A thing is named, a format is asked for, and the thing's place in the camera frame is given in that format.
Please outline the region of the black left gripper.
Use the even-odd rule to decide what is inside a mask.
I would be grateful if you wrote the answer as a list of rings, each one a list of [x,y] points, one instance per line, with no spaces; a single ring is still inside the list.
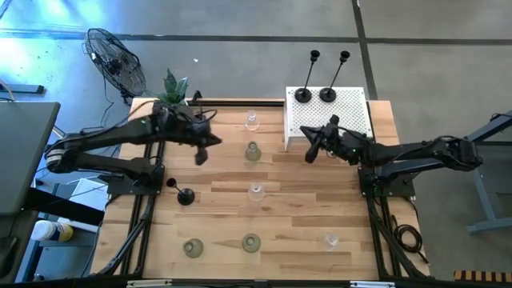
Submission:
[[[216,146],[222,140],[207,131],[206,117],[203,114],[195,114],[192,110],[180,110],[177,107],[168,109],[167,138],[172,142],[196,145],[197,152],[194,162],[201,166],[208,159],[207,147]]]

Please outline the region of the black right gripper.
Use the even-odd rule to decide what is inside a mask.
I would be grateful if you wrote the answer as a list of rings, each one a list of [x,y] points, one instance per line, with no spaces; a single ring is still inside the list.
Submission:
[[[360,162],[360,140],[338,129],[339,116],[333,114],[330,120],[324,126],[311,127],[300,126],[300,131],[306,136],[310,142],[310,148],[306,152],[305,160],[313,163],[318,156],[319,138],[322,148],[329,154],[336,156],[349,164],[359,164]]]

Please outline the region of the tall black candlestick holder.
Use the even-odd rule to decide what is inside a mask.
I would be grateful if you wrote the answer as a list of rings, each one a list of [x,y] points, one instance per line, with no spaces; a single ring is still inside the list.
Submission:
[[[339,75],[339,72],[340,72],[342,66],[347,62],[347,60],[349,58],[350,58],[349,51],[343,50],[340,52],[339,65],[338,65],[338,68],[336,69],[336,72],[333,76],[333,79],[332,79],[330,85],[328,87],[322,88],[319,92],[319,97],[323,102],[333,102],[336,99],[337,94],[336,94],[335,90],[333,89],[333,85],[336,82],[336,79]]]
[[[320,57],[320,52],[318,50],[312,50],[310,52],[310,68],[308,70],[308,74],[306,77],[306,81],[303,87],[297,89],[294,93],[295,99],[300,103],[308,103],[311,100],[311,92],[308,90],[308,84],[310,81],[310,75],[313,69],[314,64]]]
[[[195,192],[191,188],[179,188],[178,182],[175,178],[168,178],[166,180],[166,185],[170,188],[176,189],[178,192],[177,200],[180,205],[188,206],[194,202]]]

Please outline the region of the clear ribbed glass candle holder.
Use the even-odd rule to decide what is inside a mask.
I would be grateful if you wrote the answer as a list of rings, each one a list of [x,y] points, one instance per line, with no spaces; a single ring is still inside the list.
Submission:
[[[255,110],[249,110],[246,115],[244,126],[249,131],[256,131],[260,126],[260,121]]]
[[[260,202],[266,196],[265,187],[261,183],[252,183],[247,194],[249,200],[253,202]]]
[[[334,250],[339,243],[339,237],[332,232],[322,232],[318,237],[319,246],[325,251]]]

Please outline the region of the green ribbed glass candle holder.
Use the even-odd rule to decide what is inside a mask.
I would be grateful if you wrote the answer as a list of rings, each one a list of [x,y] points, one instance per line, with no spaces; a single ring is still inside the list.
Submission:
[[[245,157],[248,161],[257,162],[261,158],[262,152],[256,142],[252,141],[248,143],[245,151]]]
[[[182,250],[188,258],[198,258],[204,251],[204,244],[198,238],[191,238],[183,243]]]
[[[255,253],[261,247],[261,239],[256,234],[246,234],[242,239],[242,248],[247,253]]]

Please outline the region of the white perforated metal riser shelf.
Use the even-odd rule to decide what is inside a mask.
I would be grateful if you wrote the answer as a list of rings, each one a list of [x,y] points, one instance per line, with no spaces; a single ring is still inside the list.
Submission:
[[[323,126],[334,114],[339,117],[339,125],[372,138],[369,109],[362,87],[334,87],[337,97],[332,102],[320,99],[320,86],[309,86],[311,100],[299,102],[294,94],[299,86],[287,86],[283,107],[285,151],[289,151],[295,139],[305,138],[301,126]]]

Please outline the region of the green plant in white pot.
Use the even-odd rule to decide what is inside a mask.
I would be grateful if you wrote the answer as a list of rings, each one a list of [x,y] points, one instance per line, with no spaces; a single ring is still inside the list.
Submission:
[[[155,97],[165,105],[181,105],[186,106],[186,91],[189,87],[188,77],[179,80],[173,75],[170,69],[167,69],[166,76],[163,79],[164,92],[156,93],[151,90],[145,90],[145,93],[151,97]]]

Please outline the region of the black floor fan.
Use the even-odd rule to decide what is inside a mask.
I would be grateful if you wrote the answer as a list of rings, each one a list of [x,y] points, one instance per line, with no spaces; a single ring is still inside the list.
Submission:
[[[85,34],[84,45],[93,64],[119,91],[126,105],[143,95],[146,78],[140,59],[115,35],[103,28],[90,28]]]

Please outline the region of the white paper sheet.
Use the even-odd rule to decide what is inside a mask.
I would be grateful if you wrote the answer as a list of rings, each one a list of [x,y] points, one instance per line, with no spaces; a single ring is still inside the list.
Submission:
[[[72,202],[104,211],[109,196],[108,185],[96,180],[81,178],[70,196]]]

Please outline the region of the black beam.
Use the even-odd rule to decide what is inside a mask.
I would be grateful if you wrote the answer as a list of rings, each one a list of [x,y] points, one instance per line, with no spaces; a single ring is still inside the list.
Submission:
[[[61,218],[97,226],[104,218],[105,212],[61,198],[45,191],[30,188],[22,205],[24,210],[34,210]]]

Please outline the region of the white bottle yellow label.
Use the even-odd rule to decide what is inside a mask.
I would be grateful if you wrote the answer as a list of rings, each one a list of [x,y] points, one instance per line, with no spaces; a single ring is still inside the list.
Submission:
[[[34,224],[30,238],[35,241],[67,242],[72,238],[73,233],[73,228],[68,224],[38,220]]]

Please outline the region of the grey table top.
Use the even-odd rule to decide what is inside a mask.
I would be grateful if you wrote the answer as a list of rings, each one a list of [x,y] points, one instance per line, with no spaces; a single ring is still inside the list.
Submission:
[[[57,102],[0,102],[0,215],[22,208],[59,109]]]

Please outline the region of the dark flat floor bar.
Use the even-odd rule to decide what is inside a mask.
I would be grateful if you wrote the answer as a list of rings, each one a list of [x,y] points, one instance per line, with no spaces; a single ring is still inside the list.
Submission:
[[[9,91],[20,94],[43,94],[45,90],[44,86],[41,85],[20,85],[20,84],[1,84],[0,91],[8,93]]]

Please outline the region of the black orange striped bar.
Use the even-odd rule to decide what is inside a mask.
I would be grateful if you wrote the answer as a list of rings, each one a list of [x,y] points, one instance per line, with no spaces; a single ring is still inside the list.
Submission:
[[[492,282],[512,284],[512,272],[456,270],[454,272],[454,280],[467,282]]]

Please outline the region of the silver frame bracket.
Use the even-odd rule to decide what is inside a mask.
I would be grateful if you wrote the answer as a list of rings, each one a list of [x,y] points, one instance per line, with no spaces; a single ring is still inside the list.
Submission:
[[[163,288],[172,284],[171,279],[139,279],[128,281],[126,288]]]
[[[396,288],[394,282],[351,281],[350,288]]]

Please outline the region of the blue-grey bench frame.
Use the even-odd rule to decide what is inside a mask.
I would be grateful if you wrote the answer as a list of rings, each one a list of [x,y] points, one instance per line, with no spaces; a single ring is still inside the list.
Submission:
[[[502,132],[512,126],[512,110],[505,113],[496,113],[490,117],[490,120],[483,127],[477,129],[468,136],[468,139],[475,145],[482,146],[512,146],[512,142],[486,142],[486,139]],[[483,174],[479,169],[474,171],[474,184],[480,203],[482,204],[486,220],[468,225],[466,230],[469,234],[477,234],[491,230],[498,230],[512,227],[512,217],[498,218],[491,205],[490,197],[486,192],[483,182]]]

